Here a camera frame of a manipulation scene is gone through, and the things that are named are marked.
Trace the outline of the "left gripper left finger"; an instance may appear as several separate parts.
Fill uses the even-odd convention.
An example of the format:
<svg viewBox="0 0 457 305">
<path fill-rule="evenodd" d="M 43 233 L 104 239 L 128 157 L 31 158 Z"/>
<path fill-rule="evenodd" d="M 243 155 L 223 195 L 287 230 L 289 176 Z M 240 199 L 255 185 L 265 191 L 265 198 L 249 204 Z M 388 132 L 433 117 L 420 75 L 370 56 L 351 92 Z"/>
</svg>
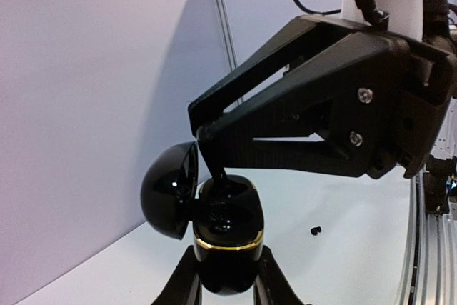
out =
<svg viewBox="0 0 457 305">
<path fill-rule="evenodd" d="M 201 305 L 202 285 L 194 248 L 188 246 L 165 287 L 152 305 Z"/>
</svg>

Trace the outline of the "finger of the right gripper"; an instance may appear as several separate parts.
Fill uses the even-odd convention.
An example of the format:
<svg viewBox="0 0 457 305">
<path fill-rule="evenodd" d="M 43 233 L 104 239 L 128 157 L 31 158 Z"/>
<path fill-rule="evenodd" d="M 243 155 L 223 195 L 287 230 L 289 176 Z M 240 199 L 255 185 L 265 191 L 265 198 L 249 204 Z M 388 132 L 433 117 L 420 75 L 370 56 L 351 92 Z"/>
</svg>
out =
<svg viewBox="0 0 457 305">
<path fill-rule="evenodd" d="M 217 120 L 229 104 L 293 60 L 301 58 L 308 61 L 352 32 L 373 30 L 354 21 L 327 21 L 322 16 L 296 17 L 189 105 L 192 134 L 197 136 L 198 129 Z"/>
<path fill-rule="evenodd" d="M 393 55 L 381 35 L 352 32 L 308 61 L 293 60 L 233 101 L 197 131 L 210 172 L 227 167 L 332 174 L 331 102 L 349 71 L 377 55 Z"/>
</svg>

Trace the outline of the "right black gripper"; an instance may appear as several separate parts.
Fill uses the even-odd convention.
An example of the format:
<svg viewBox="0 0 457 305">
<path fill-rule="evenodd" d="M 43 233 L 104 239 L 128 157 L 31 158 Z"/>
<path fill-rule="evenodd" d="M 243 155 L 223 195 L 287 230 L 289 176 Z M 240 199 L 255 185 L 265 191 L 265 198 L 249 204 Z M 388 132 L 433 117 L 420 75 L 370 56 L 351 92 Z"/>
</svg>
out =
<svg viewBox="0 0 457 305">
<path fill-rule="evenodd" d="M 452 39 L 401 42 L 404 59 L 377 55 L 349 71 L 331 102 L 331 172 L 379 179 L 399 164 L 410 179 L 428 159 L 452 94 Z"/>
</svg>

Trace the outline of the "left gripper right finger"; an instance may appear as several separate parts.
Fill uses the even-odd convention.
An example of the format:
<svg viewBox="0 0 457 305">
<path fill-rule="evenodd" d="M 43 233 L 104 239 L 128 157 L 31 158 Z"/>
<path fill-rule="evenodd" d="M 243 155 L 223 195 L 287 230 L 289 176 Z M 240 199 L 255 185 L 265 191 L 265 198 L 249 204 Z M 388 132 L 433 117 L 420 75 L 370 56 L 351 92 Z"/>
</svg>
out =
<svg viewBox="0 0 457 305">
<path fill-rule="evenodd" d="M 304 305 L 288 283 L 272 250 L 267 246 L 263 247 L 261 258 L 258 260 L 258 276 L 253 284 L 253 303 Z"/>
</svg>

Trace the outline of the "glossy black charging case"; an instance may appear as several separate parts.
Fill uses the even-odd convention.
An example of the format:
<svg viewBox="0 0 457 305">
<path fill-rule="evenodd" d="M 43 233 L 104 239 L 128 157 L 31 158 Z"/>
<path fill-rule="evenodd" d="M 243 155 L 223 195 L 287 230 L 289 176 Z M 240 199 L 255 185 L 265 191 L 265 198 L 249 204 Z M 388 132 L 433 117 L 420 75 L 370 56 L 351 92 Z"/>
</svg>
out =
<svg viewBox="0 0 457 305">
<path fill-rule="evenodd" d="M 165 150 L 146 172 L 141 208 L 159 233 L 182 239 L 193 231 L 194 254 L 202 290 L 220 296 L 250 289 L 263 249 L 263 209 L 256 187 L 244 176 L 229 174 L 227 185 L 212 178 L 198 185 L 195 142 Z"/>
</svg>

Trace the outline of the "black stem earbud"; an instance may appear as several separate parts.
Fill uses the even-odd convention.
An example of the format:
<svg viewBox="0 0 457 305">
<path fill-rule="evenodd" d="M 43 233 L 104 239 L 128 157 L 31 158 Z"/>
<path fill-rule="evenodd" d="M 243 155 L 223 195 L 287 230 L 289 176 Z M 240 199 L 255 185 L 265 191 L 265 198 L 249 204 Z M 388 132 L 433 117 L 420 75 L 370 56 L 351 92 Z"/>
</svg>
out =
<svg viewBox="0 0 457 305">
<path fill-rule="evenodd" d="M 229 182 L 227 174 L 223 169 L 220 171 L 211 172 L 211 177 L 214 180 L 214 183 L 219 186 L 227 185 Z"/>
</svg>

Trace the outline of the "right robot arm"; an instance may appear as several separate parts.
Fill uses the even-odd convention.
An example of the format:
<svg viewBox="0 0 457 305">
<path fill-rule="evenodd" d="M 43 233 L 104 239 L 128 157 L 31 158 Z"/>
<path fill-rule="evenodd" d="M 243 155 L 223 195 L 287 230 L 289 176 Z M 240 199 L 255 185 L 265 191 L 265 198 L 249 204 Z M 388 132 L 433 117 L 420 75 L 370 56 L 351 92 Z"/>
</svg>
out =
<svg viewBox="0 0 457 305">
<path fill-rule="evenodd" d="M 447 0 L 343 0 L 298 16 L 189 105 L 213 179 L 226 168 L 381 178 L 424 166 L 456 96 Z"/>
</svg>

